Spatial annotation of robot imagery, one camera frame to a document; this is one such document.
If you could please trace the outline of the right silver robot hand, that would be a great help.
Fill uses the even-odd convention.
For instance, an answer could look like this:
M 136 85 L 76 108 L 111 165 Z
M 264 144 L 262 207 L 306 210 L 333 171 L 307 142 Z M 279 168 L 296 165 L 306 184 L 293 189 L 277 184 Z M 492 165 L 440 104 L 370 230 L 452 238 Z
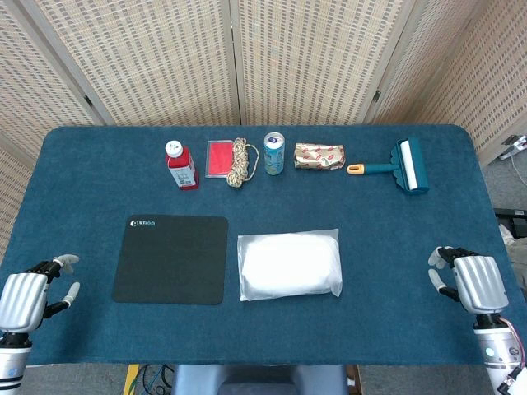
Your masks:
M 474 315 L 499 314 L 509 300 L 493 257 L 463 248 L 436 247 L 428 259 L 428 276 L 436 291 Z M 446 285 L 439 270 L 448 267 L 456 287 Z

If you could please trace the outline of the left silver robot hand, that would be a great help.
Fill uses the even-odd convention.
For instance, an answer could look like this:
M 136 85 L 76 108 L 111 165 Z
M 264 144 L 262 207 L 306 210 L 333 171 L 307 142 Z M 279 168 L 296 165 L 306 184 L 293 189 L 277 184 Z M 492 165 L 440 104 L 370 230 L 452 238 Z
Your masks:
M 1 295 L 1 331 L 29 334 L 40 326 L 43 319 L 69 309 L 80 290 L 78 281 L 72 283 L 68 293 L 53 304 L 48 304 L 48 290 L 61 272 L 72 274 L 72 266 L 79 260 L 77 255 L 64 254 L 42 261 L 24 272 L 11 274 Z

